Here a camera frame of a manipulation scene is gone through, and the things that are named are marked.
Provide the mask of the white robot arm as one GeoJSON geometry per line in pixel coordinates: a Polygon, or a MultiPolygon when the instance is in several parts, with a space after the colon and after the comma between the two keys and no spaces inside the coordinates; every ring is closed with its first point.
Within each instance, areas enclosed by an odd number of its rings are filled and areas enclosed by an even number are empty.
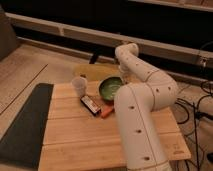
{"type": "Polygon", "coordinates": [[[176,101],[176,81],[163,70],[138,58],[135,43],[115,49],[121,78],[135,74],[138,83],[126,83],[115,94],[114,108],[129,171],[172,171],[151,112],[176,101]]]}

